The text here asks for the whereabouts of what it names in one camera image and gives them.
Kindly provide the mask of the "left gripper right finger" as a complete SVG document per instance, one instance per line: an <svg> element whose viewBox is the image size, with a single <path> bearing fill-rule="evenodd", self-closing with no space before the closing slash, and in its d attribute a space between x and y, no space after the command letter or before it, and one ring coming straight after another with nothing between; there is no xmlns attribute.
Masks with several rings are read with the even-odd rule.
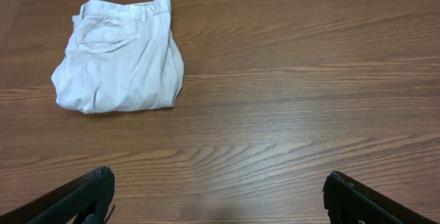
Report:
<svg viewBox="0 0 440 224"><path fill-rule="evenodd" d="M331 224L437 224L339 171L322 193Z"/></svg>

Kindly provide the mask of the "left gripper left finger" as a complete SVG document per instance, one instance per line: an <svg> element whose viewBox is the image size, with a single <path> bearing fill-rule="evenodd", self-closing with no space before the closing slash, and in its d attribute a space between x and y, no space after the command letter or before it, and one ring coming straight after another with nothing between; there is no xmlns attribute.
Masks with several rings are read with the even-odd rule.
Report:
<svg viewBox="0 0 440 224"><path fill-rule="evenodd" d="M106 224L115 210L114 192L115 176L110 167L102 166L1 215L1 222Z"/></svg>

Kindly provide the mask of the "beige khaki shorts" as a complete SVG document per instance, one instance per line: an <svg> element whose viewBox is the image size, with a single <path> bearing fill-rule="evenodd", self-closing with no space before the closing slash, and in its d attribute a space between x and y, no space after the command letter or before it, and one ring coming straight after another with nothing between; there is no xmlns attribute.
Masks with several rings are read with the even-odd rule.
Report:
<svg viewBox="0 0 440 224"><path fill-rule="evenodd" d="M89 0L72 21L51 77L60 107L91 114L175 105L184 62L171 30L171 0Z"/></svg>

